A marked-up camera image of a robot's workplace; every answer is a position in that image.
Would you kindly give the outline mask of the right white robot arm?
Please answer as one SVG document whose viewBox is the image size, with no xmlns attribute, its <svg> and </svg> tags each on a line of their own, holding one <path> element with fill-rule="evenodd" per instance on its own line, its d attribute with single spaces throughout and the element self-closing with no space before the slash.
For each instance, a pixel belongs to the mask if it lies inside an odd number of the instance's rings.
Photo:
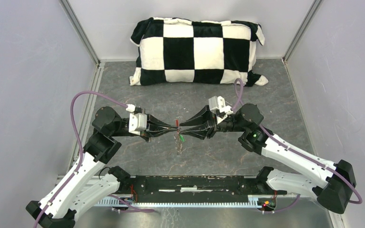
<svg viewBox="0 0 365 228">
<path fill-rule="evenodd" d="M 344 214 L 352 203 L 356 181 L 353 166 L 345 161 L 333 162 L 314 156 L 283 140 L 261 125 L 264 117 L 255 104 L 244 104 L 236 113 L 226 107 L 206 105 L 195 116 L 180 124 L 180 133 L 204 140 L 216 132 L 241 132 L 241 146 L 249 152 L 274 159 L 296 174 L 268 168 L 265 176 L 256 179 L 258 192 L 283 190 L 315 199 L 327 210 Z"/>
</svg>

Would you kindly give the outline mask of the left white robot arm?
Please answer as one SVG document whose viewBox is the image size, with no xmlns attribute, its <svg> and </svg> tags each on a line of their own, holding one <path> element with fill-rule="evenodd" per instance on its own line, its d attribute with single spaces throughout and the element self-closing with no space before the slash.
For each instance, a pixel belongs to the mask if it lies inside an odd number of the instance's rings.
<svg viewBox="0 0 365 228">
<path fill-rule="evenodd" d="M 127 106 L 128 118 L 122 118 L 113 108 L 100 108 L 92 122 L 93 134 L 82 149 L 78 161 L 60 183 L 44 198 L 31 201 L 27 212 L 43 228 L 72 228 L 91 207 L 111 193 L 126 193 L 130 189 L 129 175 L 120 168 L 112 168 L 101 180 L 84 189 L 121 147 L 115 137 L 139 136 L 146 142 L 168 132 L 178 130 L 160 121 L 144 109 Z"/>
</svg>

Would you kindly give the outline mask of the green key tag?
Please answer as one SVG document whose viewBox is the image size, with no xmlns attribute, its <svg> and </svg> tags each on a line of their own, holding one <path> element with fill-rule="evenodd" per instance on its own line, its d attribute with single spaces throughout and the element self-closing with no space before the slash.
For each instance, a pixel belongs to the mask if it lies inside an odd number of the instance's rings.
<svg viewBox="0 0 365 228">
<path fill-rule="evenodd" d="M 181 142 L 185 142 L 185 139 L 184 139 L 184 137 L 182 135 L 179 135 L 179 138 L 180 138 L 180 141 Z"/>
</svg>

